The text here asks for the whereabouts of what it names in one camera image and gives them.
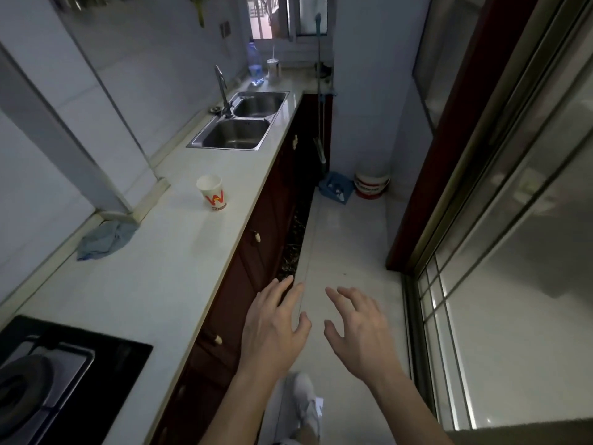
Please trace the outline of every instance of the black stovetop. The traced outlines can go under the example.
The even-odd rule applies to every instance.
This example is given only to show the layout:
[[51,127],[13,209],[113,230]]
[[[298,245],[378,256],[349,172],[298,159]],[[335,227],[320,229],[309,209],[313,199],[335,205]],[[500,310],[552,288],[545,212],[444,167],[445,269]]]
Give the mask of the black stovetop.
[[[68,344],[92,350],[92,364],[36,444],[100,444],[140,374],[152,346],[30,317],[17,316],[0,332],[0,363],[20,344],[33,340],[40,350]],[[0,412],[6,410],[0,400]],[[0,444],[10,436],[0,437]]]

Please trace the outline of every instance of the gas stove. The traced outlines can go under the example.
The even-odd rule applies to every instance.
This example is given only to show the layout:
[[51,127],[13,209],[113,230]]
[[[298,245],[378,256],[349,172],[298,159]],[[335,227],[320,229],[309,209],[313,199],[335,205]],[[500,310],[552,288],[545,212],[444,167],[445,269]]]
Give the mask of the gas stove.
[[0,332],[0,445],[100,444],[151,350],[15,317]]

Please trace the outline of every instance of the shoe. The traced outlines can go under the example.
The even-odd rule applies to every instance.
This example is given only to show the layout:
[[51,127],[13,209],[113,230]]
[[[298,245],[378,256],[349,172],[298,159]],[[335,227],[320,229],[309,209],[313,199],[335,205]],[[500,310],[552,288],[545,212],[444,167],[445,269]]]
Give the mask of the shoe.
[[313,429],[317,439],[319,439],[321,425],[315,404],[315,389],[309,375],[304,372],[296,374],[292,394],[301,426],[305,424],[309,425]]

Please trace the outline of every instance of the white countertop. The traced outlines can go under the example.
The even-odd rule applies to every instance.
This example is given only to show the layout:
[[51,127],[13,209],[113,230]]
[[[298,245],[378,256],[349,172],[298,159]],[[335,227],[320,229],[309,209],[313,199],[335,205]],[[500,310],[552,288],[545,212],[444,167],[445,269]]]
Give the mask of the white countertop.
[[[70,256],[19,309],[154,347],[105,445],[150,439],[301,96],[316,90],[314,73],[286,70],[281,82],[257,90],[290,91],[258,151],[185,148],[211,116],[203,119],[158,166],[171,187],[131,242],[98,261]],[[211,211],[196,188],[207,173],[222,178],[228,205],[220,212]]]

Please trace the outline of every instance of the white floor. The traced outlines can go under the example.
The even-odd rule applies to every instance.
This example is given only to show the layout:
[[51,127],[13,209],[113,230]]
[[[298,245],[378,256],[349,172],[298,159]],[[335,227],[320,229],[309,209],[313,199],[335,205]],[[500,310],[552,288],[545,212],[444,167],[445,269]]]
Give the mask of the white floor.
[[[376,298],[389,319],[397,352],[409,371],[402,288],[398,273],[385,270],[389,251],[385,199],[367,201],[355,194],[341,205],[315,192],[302,245],[296,282],[305,282],[300,311],[306,311],[313,329],[293,371],[306,371],[324,399],[324,445],[391,444],[393,438],[381,411],[366,386],[354,378],[323,336],[323,321],[330,319],[340,333],[341,317],[324,292],[325,287],[355,286]],[[260,445],[281,440],[294,427],[289,383],[279,382],[260,432]]]

